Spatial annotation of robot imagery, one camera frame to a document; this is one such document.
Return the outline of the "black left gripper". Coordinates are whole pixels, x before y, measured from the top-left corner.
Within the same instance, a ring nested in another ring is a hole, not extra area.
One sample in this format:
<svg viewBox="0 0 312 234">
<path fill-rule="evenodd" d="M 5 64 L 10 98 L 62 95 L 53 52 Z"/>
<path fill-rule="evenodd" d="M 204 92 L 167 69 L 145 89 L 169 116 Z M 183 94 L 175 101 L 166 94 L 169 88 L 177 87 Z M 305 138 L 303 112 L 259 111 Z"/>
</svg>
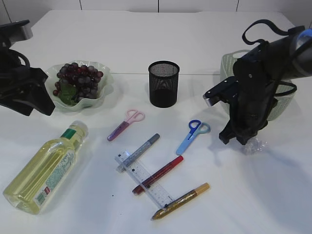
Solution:
<svg viewBox="0 0 312 234">
<path fill-rule="evenodd" d="M 23 54 L 1 48 L 0 50 L 0 98 L 14 101 L 15 111 L 30 116 L 33 110 L 50 116 L 55 105 L 46 87 L 46 73 L 32 68 Z"/>
</svg>

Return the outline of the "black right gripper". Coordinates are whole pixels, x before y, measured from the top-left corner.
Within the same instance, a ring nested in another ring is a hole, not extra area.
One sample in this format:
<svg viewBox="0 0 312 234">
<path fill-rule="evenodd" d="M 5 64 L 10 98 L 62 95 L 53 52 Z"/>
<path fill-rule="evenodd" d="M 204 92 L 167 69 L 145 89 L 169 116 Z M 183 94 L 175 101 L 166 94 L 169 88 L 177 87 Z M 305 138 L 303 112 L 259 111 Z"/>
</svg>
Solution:
<svg viewBox="0 0 312 234">
<path fill-rule="evenodd" d="M 236 103 L 230 104 L 230 120 L 219 133 L 219 139 L 225 145 L 232 138 L 246 145 L 267 124 L 265 115 L 270 90 L 266 90 L 268 75 L 263 62 L 269 48 L 268 43 L 258 45 L 233 65 L 238 94 Z"/>
</svg>

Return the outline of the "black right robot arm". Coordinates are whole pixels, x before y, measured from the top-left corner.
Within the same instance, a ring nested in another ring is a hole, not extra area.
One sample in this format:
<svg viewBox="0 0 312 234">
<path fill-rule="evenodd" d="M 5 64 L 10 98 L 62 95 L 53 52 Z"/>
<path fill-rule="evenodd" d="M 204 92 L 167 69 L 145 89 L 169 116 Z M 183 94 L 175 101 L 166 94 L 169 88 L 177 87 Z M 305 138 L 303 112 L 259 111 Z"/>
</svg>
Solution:
<svg viewBox="0 0 312 234">
<path fill-rule="evenodd" d="M 292 28 L 282 39 L 258 45 L 237 59 L 233 75 L 211 89 L 217 101 L 229 104 L 229 122 L 219 139 L 242 145 L 266 127 L 277 104 L 280 84 L 312 75 L 312 31 Z"/>
</svg>

